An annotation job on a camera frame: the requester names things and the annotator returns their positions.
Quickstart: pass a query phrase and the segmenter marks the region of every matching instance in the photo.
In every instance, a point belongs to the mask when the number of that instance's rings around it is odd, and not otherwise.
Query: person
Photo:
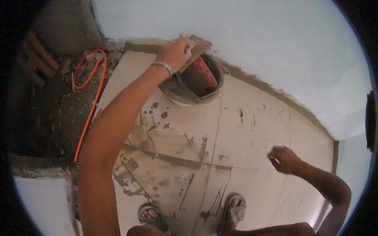
[[[123,89],[91,125],[79,155],[79,214],[84,235],[120,235],[112,180],[113,165],[142,106],[161,82],[177,72],[191,58],[191,47],[188,38],[169,42],[158,53],[156,63]],[[337,235],[350,202],[348,185],[339,177],[301,161],[289,148],[274,147],[268,158],[277,171],[303,178],[331,202],[333,208],[317,235]],[[245,209],[246,202],[242,195],[230,195],[225,203],[218,234],[314,235],[313,229],[307,223],[237,231],[236,225],[243,220]],[[127,235],[169,234],[169,227],[157,206],[141,206],[138,217],[145,225],[132,227]]]

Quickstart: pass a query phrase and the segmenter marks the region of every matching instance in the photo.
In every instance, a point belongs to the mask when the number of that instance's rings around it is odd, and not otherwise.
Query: orange wire
[[[79,68],[80,68],[80,65],[81,63],[84,62],[85,58],[94,53],[94,52],[101,52],[103,55],[104,55],[104,69],[102,71],[102,77],[101,77],[101,80],[100,80],[100,85],[98,86],[98,90],[97,90],[97,94],[96,94],[96,97],[94,98],[94,101],[93,101],[93,105],[92,105],[92,108],[91,108],[91,111],[89,112],[89,116],[88,116],[88,119],[87,121],[85,122],[85,126],[84,126],[84,129],[83,129],[83,132],[81,133],[81,136],[80,136],[80,140],[79,140],[79,144],[77,145],[77,149],[76,149],[76,154],[75,154],[75,159],[73,160],[74,162],[77,161],[77,157],[79,155],[79,151],[80,151],[80,147],[81,147],[81,143],[83,142],[83,139],[84,139],[84,135],[85,135],[85,132],[87,131],[87,128],[88,128],[88,125],[89,125],[89,122],[91,121],[91,118],[92,118],[92,115],[93,115],[93,112],[96,108],[96,104],[97,104],[97,100],[98,100],[98,97],[100,96],[100,92],[101,92],[101,88],[102,88],[102,84],[104,82],[104,78],[105,78],[105,72],[106,72],[106,65],[107,65],[107,58],[106,58],[106,53],[102,50],[102,49],[95,49],[95,50],[92,50],[90,52],[88,52],[84,57],[83,59],[80,61],[80,63],[77,65],[77,68],[76,68],[76,71],[75,71],[75,76],[74,76],[74,79],[73,79],[73,85],[75,86],[76,89],[82,89],[84,88],[88,82],[91,80],[93,74],[95,73],[97,67],[98,67],[98,64],[100,63],[101,59],[99,59],[96,63],[96,65],[94,66],[94,69],[91,73],[91,75],[89,76],[88,80],[81,86],[77,86],[76,85],[76,76],[77,76],[77,72],[79,71]]]

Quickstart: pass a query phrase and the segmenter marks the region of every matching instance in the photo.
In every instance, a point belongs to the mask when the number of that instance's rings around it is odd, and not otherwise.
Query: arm
[[[330,201],[333,208],[318,230],[317,235],[337,235],[349,208],[351,198],[349,186],[336,175],[302,161],[287,147],[274,147],[268,154],[268,158],[277,171],[301,177]]]
[[[169,42],[155,61],[173,72],[191,58],[188,38]],[[142,106],[169,76],[163,66],[149,67],[107,106],[91,125],[80,151],[80,218],[85,235],[120,235],[112,169]]]

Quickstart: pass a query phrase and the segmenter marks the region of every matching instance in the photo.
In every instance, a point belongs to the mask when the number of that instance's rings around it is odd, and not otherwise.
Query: silver bracelet
[[[151,65],[152,65],[152,66],[153,66],[153,65],[164,66],[164,67],[167,68],[167,70],[169,71],[169,76],[172,76],[172,75],[173,75],[172,69],[170,68],[170,66],[169,66],[167,63],[164,63],[164,62],[154,62],[154,63],[152,63]]]

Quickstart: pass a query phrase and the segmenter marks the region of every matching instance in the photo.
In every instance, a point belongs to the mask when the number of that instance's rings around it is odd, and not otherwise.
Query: gray sandal
[[[158,216],[152,218],[151,220],[142,221],[140,219],[141,216],[142,216],[142,214],[145,211],[148,211],[149,209],[153,209]],[[164,233],[166,233],[169,230],[169,225],[167,224],[167,222],[161,216],[159,208],[156,205],[154,205],[154,204],[146,203],[146,204],[141,205],[139,207],[139,210],[138,210],[138,219],[139,219],[139,222],[141,224],[151,225],[151,226],[153,226],[155,228],[158,228],[159,230],[163,231]]]
[[[238,203],[235,207],[230,207],[230,203],[233,199],[237,199]],[[226,198],[225,207],[223,209],[222,220],[220,222],[217,233],[219,234],[225,222],[237,224],[240,221],[242,221],[245,216],[246,207],[247,206],[245,204],[245,199],[241,194],[230,193]]]

